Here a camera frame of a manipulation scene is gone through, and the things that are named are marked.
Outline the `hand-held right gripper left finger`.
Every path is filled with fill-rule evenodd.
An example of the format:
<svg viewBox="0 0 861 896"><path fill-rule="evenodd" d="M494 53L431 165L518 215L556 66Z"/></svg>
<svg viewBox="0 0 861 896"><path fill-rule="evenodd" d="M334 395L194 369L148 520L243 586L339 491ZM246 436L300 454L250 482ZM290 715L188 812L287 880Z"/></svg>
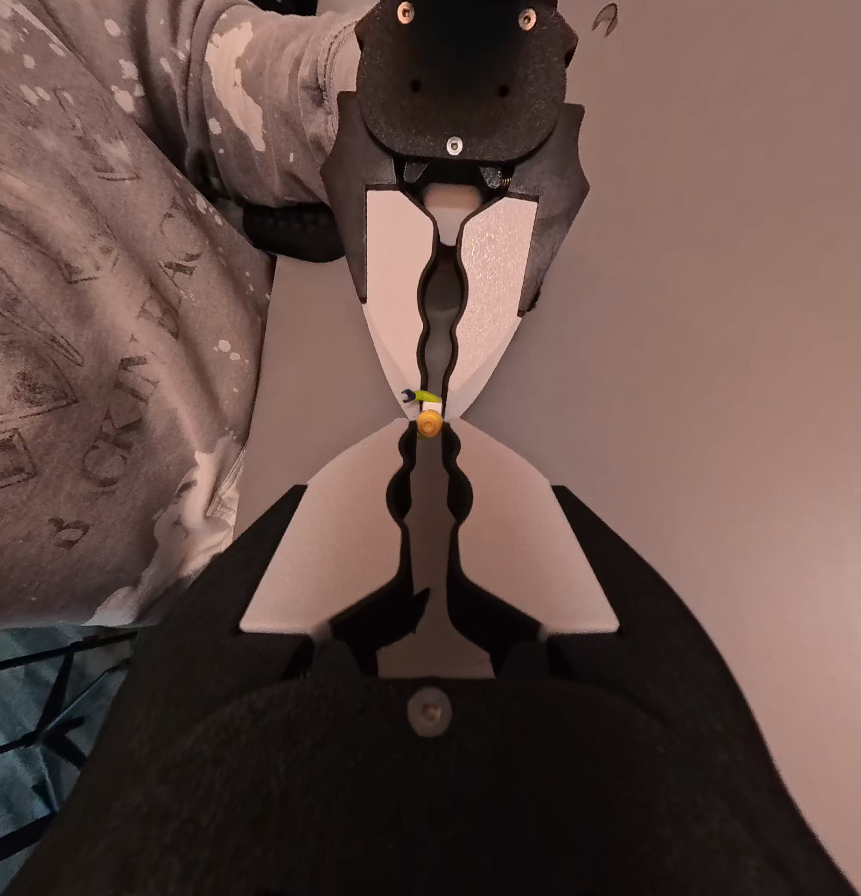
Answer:
<svg viewBox="0 0 861 896"><path fill-rule="evenodd" d="M415 590L410 535L416 425L396 420L292 489L296 509L242 617L246 633L382 648L414 633L427 590Z"/></svg>

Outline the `person's left forearm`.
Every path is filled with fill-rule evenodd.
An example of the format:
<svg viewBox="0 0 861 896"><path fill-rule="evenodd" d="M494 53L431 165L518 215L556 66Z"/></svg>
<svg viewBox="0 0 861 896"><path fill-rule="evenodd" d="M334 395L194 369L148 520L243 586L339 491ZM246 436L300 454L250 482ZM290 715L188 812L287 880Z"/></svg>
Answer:
<svg viewBox="0 0 861 896"><path fill-rule="evenodd" d="M190 176L237 204L328 203L321 169L337 97L356 87L354 29L367 10L297 16L203 3L190 38Z"/></svg>

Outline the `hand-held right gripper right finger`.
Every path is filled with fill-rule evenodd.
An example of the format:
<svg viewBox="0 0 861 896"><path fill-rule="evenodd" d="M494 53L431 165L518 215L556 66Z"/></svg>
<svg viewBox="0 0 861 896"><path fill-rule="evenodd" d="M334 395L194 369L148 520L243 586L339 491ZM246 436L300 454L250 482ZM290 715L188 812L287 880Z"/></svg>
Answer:
<svg viewBox="0 0 861 896"><path fill-rule="evenodd" d="M447 610L456 630L481 648L617 631L548 478L463 420L447 424L443 445L455 519Z"/></svg>

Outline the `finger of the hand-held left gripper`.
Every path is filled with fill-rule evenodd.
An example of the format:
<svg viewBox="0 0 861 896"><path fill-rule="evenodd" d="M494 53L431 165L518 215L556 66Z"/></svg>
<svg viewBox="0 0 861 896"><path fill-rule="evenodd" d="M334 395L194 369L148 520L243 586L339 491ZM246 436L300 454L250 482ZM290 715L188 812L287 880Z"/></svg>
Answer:
<svg viewBox="0 0 861 896"><path fill-rule="evenodd" d="M455 366L449 375L449 414L460 416L478 398L514 337L537 203L505 196L462 224L458 260L466 283L455 325Z"/></svg>
<svg viewBox="0 0 861 896"><path fill-rule="evenodd" d="M424 331L420 291L438 244L436 220L412 196L397 189L367 191L367 299L369 332L385 378L407 416L442 413L441 400L402 402L402 392L421 388Z"/></svg>

